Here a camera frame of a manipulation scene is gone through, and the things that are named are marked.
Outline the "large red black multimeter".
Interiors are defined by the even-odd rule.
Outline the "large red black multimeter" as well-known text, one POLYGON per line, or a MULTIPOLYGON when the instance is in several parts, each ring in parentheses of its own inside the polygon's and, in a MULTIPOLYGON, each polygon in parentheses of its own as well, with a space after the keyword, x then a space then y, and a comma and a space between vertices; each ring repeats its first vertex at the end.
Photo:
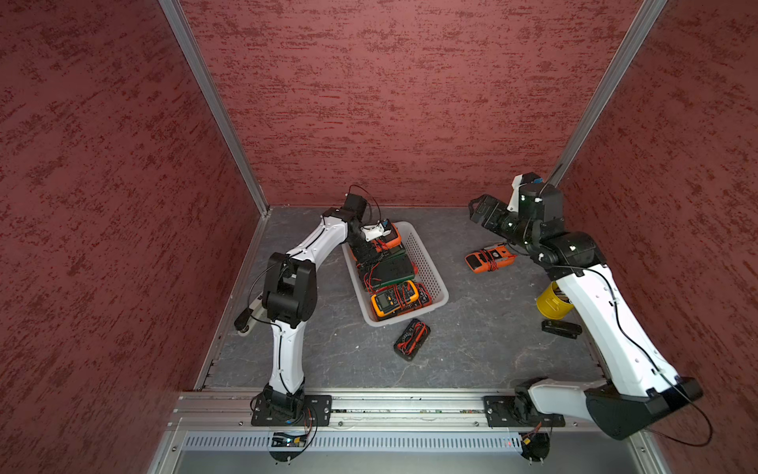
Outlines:
POLYGON ((432 297, 430 296, 430 293, 426 289, 426 286, 419 282, 418 284, 416 284, 416 288, 418 290, 418 300, 415 302, 416 309, 430 306, 430 304, 432 304, 432 297))

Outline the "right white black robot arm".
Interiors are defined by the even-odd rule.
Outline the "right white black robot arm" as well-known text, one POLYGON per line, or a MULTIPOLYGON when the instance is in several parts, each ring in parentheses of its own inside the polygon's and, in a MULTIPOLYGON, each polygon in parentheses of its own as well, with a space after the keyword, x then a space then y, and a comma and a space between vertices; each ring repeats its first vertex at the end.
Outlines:
POLYGON ((471 221, 522 248, 568 296, 605 367, 594 382, 533 380, 517 388, 527 415, 562 415, 594 422, 625 440, 704 395, 697 379, 681 376, 649 339, 619 290, 594 239, 568 231, 563 197, 521 193, 516 211, 496 197, 469 203, 471 221))

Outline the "orange multimeter with leads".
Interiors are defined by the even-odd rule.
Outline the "orange multimeter with leads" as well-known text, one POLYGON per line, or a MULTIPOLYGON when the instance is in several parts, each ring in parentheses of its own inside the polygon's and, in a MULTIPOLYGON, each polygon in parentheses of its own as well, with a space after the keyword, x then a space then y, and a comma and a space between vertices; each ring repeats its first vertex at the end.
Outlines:
POLYGON ((505 243, 495 244, 468 254, 465 262, 475 274, 495 272, 512 265, 516 260, 505 243))

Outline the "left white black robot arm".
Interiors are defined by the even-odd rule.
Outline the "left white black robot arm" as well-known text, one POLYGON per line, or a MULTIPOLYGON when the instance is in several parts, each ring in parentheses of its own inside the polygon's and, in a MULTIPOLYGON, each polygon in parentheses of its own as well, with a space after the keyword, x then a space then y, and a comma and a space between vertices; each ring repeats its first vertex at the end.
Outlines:
POLYGON ((318 302, 317 272, 339 246, 372 246, 393 230, 387 219, 363 224, 361 217, 360 209, 329 209, 300 244, 285 253, 272 254, 260 274, 262 293, 249 296, 234 321, 240 335, 248 334, 254 322, 272 328, 272 375, 256 399, 256 407, 267 419, 290 425, 307 415, 303 344, 307 322, 318 302))

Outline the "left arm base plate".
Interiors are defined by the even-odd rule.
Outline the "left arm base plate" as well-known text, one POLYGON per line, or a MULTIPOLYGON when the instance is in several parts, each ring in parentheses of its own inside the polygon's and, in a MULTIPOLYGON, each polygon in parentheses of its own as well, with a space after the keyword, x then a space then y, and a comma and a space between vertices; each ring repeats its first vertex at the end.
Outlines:
POLYGON ((259 394, 251 402, 253 427, 310 428, 327 427, 332 414, 331 395, 307 394, 274 401, 259 394))

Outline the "yellow black multimeter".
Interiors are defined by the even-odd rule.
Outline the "yellow black multimeter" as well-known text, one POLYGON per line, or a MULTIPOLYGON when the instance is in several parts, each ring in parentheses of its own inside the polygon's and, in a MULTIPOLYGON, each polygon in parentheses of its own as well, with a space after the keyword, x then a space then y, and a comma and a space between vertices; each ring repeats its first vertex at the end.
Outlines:
POLYGON ((420 299, 420 290, 412 280, 382 288, 371 296, 371 306, 379 320, 409 309, 420 299))

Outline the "orange clamp meter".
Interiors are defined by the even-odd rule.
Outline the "orange clamp meter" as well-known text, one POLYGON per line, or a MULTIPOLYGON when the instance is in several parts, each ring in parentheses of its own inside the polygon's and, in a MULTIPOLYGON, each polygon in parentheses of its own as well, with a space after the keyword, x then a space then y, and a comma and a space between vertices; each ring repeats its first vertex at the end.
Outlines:
POLYGON ((385 253, 383 258, 389 257, 392 252, 400 248, 402 245, 402 236, 400 235, 400 232, 397 229, 396 225, 394 223, 392 224, 394 225, 394 231, 389 236, 385 237, 385 253))

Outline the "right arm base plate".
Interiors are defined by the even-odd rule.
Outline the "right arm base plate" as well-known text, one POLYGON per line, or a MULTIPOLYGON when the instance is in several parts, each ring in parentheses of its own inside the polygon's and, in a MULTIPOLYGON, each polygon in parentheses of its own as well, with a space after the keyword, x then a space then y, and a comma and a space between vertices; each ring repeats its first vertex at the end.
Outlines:
POLYGON ((484 413, 490 428, 564 428, 563 415, 543 414, 524 396, 485 396, 484 413))

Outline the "black multimeter with red leads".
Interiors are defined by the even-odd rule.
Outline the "black multimeter with red leads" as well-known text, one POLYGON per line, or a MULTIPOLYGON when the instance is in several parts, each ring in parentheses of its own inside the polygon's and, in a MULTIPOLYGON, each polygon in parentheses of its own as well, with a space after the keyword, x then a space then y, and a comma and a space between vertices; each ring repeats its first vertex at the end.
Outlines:
POLYGON ((393 351, 404 361, 412 361, 429 336, 430 326, 414 318, 393 345, 393 351))

